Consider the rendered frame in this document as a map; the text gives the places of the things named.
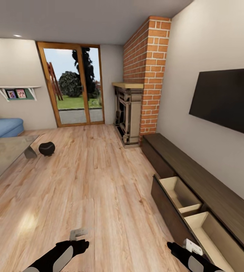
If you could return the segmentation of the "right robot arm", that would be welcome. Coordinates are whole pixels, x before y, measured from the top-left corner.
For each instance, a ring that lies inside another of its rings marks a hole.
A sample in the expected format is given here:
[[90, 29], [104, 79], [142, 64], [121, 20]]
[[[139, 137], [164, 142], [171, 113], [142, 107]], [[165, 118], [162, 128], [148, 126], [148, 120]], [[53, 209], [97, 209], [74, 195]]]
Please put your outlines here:
[[171, 253], [191, 272], [224, 272], [206, 260], [202, 256], [201, 248], [190, 241], [190, 239], [186, 239], [182, 247], [175, 242], [167, 242], [167, 246], [171, 249]]

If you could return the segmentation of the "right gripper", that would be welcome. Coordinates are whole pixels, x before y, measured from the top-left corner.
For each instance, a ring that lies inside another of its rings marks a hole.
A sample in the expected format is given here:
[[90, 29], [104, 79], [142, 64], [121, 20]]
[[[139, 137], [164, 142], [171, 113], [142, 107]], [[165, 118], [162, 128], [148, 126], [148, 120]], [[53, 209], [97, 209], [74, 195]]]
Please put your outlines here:
[[[167, 242], [167, 246], [169, 249], [171, 249], [171, 253], [181, 261], [182, 264], [184, 264], [184, 266], [186, 267], [185, 265], [185, 262], [184, 262], [184, 256], [185, 256], [185, 253], [189, 252], [187, 249], [185, 248], [182, 248], [181, 246], [179, 246], [177, 243], [171, 243], [171, 242]], [[190, 253], [190, 252], [189, 252]]]

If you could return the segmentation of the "cauldron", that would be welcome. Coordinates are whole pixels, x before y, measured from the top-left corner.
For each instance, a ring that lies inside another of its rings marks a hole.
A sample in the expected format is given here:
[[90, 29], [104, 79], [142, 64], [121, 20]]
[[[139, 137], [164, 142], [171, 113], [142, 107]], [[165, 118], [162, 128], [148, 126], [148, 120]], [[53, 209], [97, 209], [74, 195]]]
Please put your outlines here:
[[42, 143], [39, 146], [39, 152], [44, 156], [52, 156], [55, 151], [55, 145], [53, 142]]

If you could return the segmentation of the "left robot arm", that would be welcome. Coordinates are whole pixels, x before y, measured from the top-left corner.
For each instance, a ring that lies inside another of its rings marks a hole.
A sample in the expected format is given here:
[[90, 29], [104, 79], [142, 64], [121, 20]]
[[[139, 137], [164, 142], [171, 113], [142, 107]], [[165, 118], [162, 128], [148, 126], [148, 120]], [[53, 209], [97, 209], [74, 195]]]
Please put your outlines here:
[[23, 272], [60, 272], [73, 257], [84, 253], [89, 247], [89, 241], [85, 239], [77, 241], [77, 237], [87, 234], [88, 228], [72, 230], [69, 241], [56, 243], [54, 249], [36, 260]]

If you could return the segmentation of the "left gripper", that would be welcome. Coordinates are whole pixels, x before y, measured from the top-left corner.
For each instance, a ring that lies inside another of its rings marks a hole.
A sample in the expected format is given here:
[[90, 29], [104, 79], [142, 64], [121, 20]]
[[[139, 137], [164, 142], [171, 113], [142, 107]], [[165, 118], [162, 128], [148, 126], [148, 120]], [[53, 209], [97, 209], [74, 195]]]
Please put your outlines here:
[[89, 241], [79, 240], [77, 241], [71, 241], [75, 245], [75, 253], [72, 255], [72, 257], [75, 257], [78, 254], [84, 253], [86, 249], [89, 247]]

